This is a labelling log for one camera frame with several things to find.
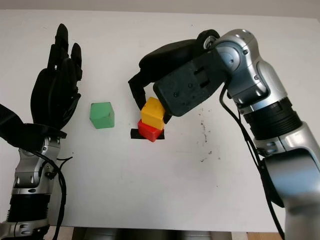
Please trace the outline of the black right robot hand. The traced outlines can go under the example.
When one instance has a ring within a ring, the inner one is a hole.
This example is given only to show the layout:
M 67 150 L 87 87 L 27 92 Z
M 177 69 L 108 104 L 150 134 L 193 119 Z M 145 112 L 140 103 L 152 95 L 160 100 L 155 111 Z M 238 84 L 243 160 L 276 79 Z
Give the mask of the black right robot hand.
M 195 39 L 181 40 L 161 46 L 139 62 L 139 72 L 129 81 L 132 96 L 141 110 L 146 104 L 144 87 L 159 81 L 193 58 Z

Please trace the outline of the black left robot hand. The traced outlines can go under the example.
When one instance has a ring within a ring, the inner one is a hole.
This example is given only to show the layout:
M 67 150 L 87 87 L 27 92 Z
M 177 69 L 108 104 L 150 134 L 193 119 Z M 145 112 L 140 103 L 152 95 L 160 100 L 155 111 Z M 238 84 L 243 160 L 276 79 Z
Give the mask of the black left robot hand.
M 30 109 L 35 124 L 61 130 L 73 116 L 81 97 L 77 83 L 82 79 L 82 50 L 78 43 L 68 54 L 68 29 L 59 24 L 50 47 L 47 67 L 33 87 Z

